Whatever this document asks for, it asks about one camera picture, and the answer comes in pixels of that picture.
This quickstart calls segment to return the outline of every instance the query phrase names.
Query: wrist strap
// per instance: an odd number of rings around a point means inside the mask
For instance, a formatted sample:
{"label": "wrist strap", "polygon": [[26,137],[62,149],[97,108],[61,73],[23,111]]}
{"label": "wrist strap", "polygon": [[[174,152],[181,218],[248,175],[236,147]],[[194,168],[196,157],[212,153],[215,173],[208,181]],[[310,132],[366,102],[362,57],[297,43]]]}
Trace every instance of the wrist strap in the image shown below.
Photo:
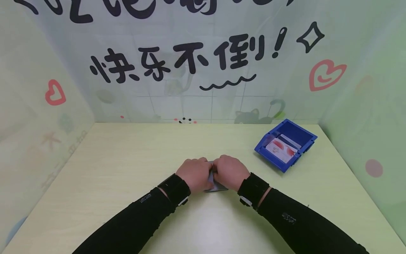
{"label": "wrist strap", "polygon": [[242,181],[238,195],[240,202],[246,206],[252,206],[255,210],[258,209],[258,203],[262,196],[268,190],[269,184],[256,176],[254,173]]}
{"label": "wrist strap", "polygon": [[158,185],[158,188],[164,190],[170,202],[175,206],[186,204],[190,196],[188,184],[176,174],[168,177],[168,179]]}

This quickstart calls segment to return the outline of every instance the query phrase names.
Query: wall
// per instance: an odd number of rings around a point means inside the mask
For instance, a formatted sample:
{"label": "wall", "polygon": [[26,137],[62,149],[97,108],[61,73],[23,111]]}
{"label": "wall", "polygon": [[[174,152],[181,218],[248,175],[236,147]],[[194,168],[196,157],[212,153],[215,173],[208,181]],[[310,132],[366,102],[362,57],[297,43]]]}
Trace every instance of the wall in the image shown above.
{"label": "wall", "polygon": [[269,124],[317,123],[401,1],[51,2],[15,5],[57,49],[97,122]]}
{"label": "wall", "polygon": [[[98,122],[322,119],[404,239],[403,222],[395,225],[405,209],[396,32],[404,1],[132,2],[26,0],[13,8],[44,32]],[[365,170],[374,160],[384,174]]]}
{"label": "wall", "polygon": [[0,35],[1,252],[94,117],[44,34],[11,1],[0,3]]}
{"label": "wall", "polygon": [[362,64],[321,126],[406,243],[406,6],[365,45]]}

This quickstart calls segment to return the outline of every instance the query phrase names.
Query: table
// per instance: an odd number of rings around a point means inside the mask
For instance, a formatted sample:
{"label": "table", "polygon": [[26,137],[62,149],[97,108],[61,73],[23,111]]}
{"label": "table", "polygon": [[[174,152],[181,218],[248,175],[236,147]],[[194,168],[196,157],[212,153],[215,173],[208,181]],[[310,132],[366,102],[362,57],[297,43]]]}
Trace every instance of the table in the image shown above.
{"label": "table", "polygon": [[[254,147],[275,125],[96,123],[3,254],[70,254],[186,158],[239,158],[271,186],[348,233],[371,254],[406,253],[318,125],[319,138],[285,174]],[[142,253],[293,253],[233,191],[202,193],[166,218]]]}

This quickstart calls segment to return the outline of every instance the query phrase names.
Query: blue card box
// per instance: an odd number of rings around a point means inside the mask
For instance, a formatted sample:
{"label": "blue card box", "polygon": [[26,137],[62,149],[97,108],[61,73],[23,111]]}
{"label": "blue card box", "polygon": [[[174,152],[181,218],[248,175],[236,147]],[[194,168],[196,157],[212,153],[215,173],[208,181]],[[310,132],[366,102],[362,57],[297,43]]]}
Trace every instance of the blue card box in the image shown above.
{"label": "blue card box", "polygon": [[[288,137],[293,142],[290,142],[289,139],[284,139],[281,135]],[[298,150],[287,163],[281,161],[265,148],[274,138],[280,138]],[[302,154],[310,149],[316,138],[317,136],[313,133],[303,129],[289,119],[285,119],[261,139],[255,147],[255,151],[285,173],[289,167],[298,161]]]}

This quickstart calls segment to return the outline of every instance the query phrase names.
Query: hand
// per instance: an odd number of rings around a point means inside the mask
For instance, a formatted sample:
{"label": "hand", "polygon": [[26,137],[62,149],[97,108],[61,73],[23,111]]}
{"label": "hand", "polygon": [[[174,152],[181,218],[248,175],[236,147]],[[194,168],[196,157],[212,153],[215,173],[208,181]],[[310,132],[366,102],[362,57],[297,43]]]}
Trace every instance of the hand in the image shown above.
{"label": "hand", "polygon": [[214,188],[209,182],[209,170],[213,167],[211,162],[207,162],[205,157],[198,159],[187,159],[176,171],[190,188],[191,193],[196,193]]}
{"label": "hand", "polygon": [[228,155],[222,155],[213,162],[217,172],[213,174],[214,179],[225,187],[238,191],[242,181],[251,174],[241,161]]}

